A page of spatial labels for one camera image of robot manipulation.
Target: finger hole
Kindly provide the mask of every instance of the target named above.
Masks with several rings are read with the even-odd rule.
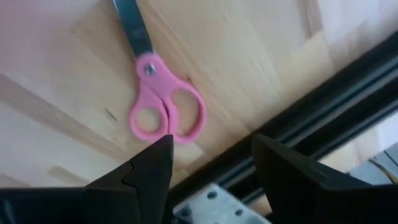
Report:
[[[178,135],[187,135],[194,127],[199,116],[199,104],[196,97],[186,90],[177,90],[172,95],[178,109]]]
[[[145,108],[138,112],[136,117],[137,126],[147,132],[153,133],[160,127],[160,113],[159,111],[151,108]]]

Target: pink scissor handle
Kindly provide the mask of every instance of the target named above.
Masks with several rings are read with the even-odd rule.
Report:
[[[146,101],[146,105],[152,105],[151,108],[156,108],[161,113],[162,122],[160,124],[160,128],[155,133],[145,133],[145,135],[141,135],[141,133],[137,132],[137,126],[135,124],[135,118],[131,118],[130,120],[134,121],[134,124],[130,122],[132,131],[137,134],[138,137],[144,136],[142,139],[159,139],[162,136],[159,136],[160,133],[163,133],[164,127],[163,125],[168,126],[167,134],[173,134],[174,139],[177,142],[186,143],[194,141],[203,127],[205,126],[206,121],[206,107],[203,98],[199,94],[199,92],[192,87],[190,84],[182,81],[177,78],[170,70],[166,67],[163,60],[157,55],[153,53],[147,53],[139,58],[137,58],[136,62],[136,70],[138,77],[141,79],[140,83],[140,94],[137,103],[134,105],[132,109],[132,115],[136,116],[136,113],[133,114],[133,111],[139,111],[144,109],[142,106],[143,103],[140,101]],[[148,91],[152,93],[150,97],[149,93],[142,94],[141,88],[145,86],[145,92]],[[199,115],[193,129],[184,136],[180,136],[177,134],[178,129],[178,109],[176,105],[172,101],[172,94],[176,90],[186,90],[189,91],[194,97],[197,99],[199,104]],[[160,103],[155,103],[154,98],[157,98]],[[162,110],[167,112],[166,117],[162,114]]]

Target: metal plate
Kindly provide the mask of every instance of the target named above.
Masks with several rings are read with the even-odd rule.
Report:
[[[173,214],[191,224],[270,223],[216,184],[210,184],[178,204]]]

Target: wooden surface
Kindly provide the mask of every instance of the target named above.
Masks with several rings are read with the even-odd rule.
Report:
[[[138,3],[156,51],[207,105],[198,140],[175,147],[172,185],[398,29],[395,0]],[[112,1],[0,2],[0,185],[85,185],[137,154],[136,96]],[[174,100],[184,132],[195,100]]]

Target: black plastic part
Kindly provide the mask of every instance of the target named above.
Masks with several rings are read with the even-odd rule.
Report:
[[[252,152],[273,223],[394,220],[397,185],[372,186],[256,134]]]
[[[86,187],[0,189],[0,223],[160,223],[173,148],[164,136]]]
[[[395,33],[295,102],[281,114],[272,118],[255,133],[269,136],[295,149],[296,145],[306,142],[309,136],[316,136],[316,132],[322,127],[327,124],[332,125],[330,122],[333,121],[333,118],[339,117],[342,112],[348,110],[359,101],[366,99],[378,88],[392,82],[396,77],[394,71],[397,68],[398,33]],[[373,119],[374,122],[385,118],[395,111],[394,107],[383,108],[385,106],[383,104],[374,106],[380,106],[375,108],[375,112],[384,111],[383,114],[379,113],[377,115],[377,119]],[[368,115],[363,114],[362,120],[357,120],[357,124],[352,125],[363,126],[362,122],[367,123],[369,121],[365,116],[372,117],[373,114],[371,113],[372,111],[369,110]],[[326,134],[323,137],[325,142],[322,144],[328,144],[326,141],[334,141],[332,136],[327,136],[332,134],[332,131],[340,133],[335,138],[344,139],[344,141],[338,141],[338,144],[334,144],[333,147],[312,147],[309,151],[308,148],[311,146],[301,143],[300,149],[297,149],[298,152],[305,149],[302,152],[305,156],[321,158],[336,149],[339,144],[343,144],[354,136],[343,138],[341,133],[346,132],[343,129],[346,127],[337,128],[324,133]],[[355,134],[359,134],[360,131],[364,130],[364,128],[358,128]],[[251,138],[252,135],[245,137],[171,189],[165,211],[165,223],[169,222],[174,206],[210,182],[218,183],[245,203],[250,203],[261,196],[263,191],[254,175],[255,168],[251,155]]]

